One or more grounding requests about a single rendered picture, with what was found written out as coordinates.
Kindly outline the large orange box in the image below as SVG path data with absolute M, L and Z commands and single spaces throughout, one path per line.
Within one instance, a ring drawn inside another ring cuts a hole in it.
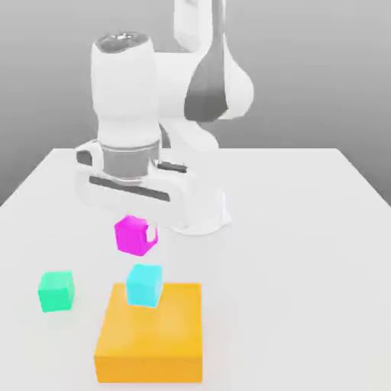
M 200 383 L 203 375 L 202 287 L 166 283 L 155 308 L 111 291 L 94 353 L 100 383 Z

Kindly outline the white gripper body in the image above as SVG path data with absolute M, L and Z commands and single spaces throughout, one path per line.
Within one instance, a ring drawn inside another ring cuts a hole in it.
M 180 173 L 149 166 L 147 175 L 133 183 L 77 166 L 75 189 L 87 205 L 119 217 L 133 215 L 155 225 L 186 228 L 191 220 L 189 209 L 195 179 L 191 171 Z

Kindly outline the small green cube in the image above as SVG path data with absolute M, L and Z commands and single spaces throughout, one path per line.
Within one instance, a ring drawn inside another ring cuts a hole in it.
M 71 271 L 54 271 L 43 274 L 38 286 L 43 312 L 68 311 L 73 306 L 75 285 Z

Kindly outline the small magenta cube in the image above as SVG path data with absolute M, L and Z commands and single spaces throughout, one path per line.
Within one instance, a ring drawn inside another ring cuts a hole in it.
M 126 215 L 114 226 L 117 249 L 134 256 L 144 256 L 158 242 L 156 228 L 153 229 L 152 238 L 148 238 L 149 228 L 151 226 L 145 219 Z

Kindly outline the small cyan cube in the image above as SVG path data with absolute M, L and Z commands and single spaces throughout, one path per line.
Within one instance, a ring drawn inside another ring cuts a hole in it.
M 163 291 L 163 268 L 160 265 L 135 264 L 125 282 L 129 305 L 156 308 Z

